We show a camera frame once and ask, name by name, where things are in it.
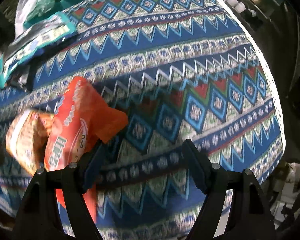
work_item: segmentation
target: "black robotic claw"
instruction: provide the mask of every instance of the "black robotic claw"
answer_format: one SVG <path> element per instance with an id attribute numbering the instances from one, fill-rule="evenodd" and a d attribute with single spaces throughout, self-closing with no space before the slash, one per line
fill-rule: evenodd
<path id="1" fill-rule="evenodd" d="M 215 239 L 274 240 L 273 217 L 267 200 L 252 171 L 226 171 L 199 153 L 191 140 L 185 140 L 182 153 L 194 182 L 205 201 L 186 240 L 213 239 L 223 210 L 227 189 L 233 189 L 232 204 L 224 234 Z M 103 163 L 106 148 L 97 143 L 78 163 L 63 170 L 37 170 L 16 217 L 15 240 L 75 239 L 64 233 L 57 208 L 56 188 L 63 190 L 68 217 L 76 239 L 102 240 L 82 194 L 92 186 Z"/>

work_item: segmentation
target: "orange snack bag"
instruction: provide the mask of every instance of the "orange snack bag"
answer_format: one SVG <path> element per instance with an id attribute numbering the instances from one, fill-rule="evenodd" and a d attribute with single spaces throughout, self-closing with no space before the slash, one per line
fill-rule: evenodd
<path id="1" fill-rule="evenodd" d="M 15 117 L 6 134 L 7 151 L 31 175 L 43 162 L 52 119 L 53 114 L 27 109 Z"/>
<path id="2" fill-rule="evenodd" d="M 92 85 L 82 77 L 75 77 L 63 94 L 53 117 L 44 165 L 48 171 L 60 170 L 71 162 L 78 162 L 97 140 L 107 143 L 128 124 L 125 113 L 107 105 Z M 57 200 L 65 207 L 61 189 Z M 83 195 L 92 219 L 96 220 L 96 191 Z"/>

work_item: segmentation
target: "silver bolt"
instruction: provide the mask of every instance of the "silver bolt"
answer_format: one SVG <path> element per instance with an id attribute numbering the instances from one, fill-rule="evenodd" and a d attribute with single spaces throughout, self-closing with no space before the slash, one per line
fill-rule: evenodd
<path id="1" fill-rule="evenodd" d="M 37 169 L 37 173 L 38 174 L 42 174 L 44 172 L 44 168 L 39 168 L 39 169 Z"/>
<path id="2" fill-rule="evenodd" d="M 78 164 L 76 162 L 72 162 L 69 164 L 69 168 L 74 169 L 78 166 Z"/>
<path id="3" fill-rule="evenodd" d="M 252 174 L 252 171 L 249 170 L 249 169 L 245 169 L 245 170 L 244 170 L 244 173 L 247 174 L 247 175 L 251 175 L 251 174 Z"/>
<path id="4" fill-rule="evenodd" d="M 220 165 L 218 163 L 211 164 L 211 167 L 214 168 L 215 170 L 220 169 Z"/>

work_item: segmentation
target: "blue patterned fabric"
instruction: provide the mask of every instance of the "blue patterned fabric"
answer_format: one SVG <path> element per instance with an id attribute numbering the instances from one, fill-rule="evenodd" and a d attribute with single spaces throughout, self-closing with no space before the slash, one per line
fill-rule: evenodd
<path id="1" fill-rule="evenodd" d="M 86 0 L 64 12 L 77 40 L 40 66 L 32 93 L 0 91 L 0 142 L 20 111 L 53 112 L 76 75 L 126 112 L 129 124 L 109 142 L 97 181 L 104 239 L 164 239 L 191 229 L 204 195 L 183 164 L 187 138 L 226 169 L 250 168 L 260 183 L 272 172 L 285 145 L 273 79 L 218 1 Z M 30 179 L 6 156 L 0 207 L 15 214 Z M 224 210 L 231 198 L 228 191 Z"/>

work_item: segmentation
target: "red snack package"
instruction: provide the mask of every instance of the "red snack package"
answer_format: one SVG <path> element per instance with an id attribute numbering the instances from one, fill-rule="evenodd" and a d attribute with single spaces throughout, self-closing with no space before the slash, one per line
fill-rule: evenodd
<path id="1" fill-rule="evenodd" d="M 78 162 L 98 139 L 107 143 L 127 124 L 125 113 L 109 107 L 85 78 L 75 77 L 53 117 L 44 157 L 46 169 L 60 170 L 71 162 Z M 65 207 L 62 190 L 56 189 L 56 194 L 57 200 Z M 95 188 L 89 189 L 83 198 L 96 222 Z"/>

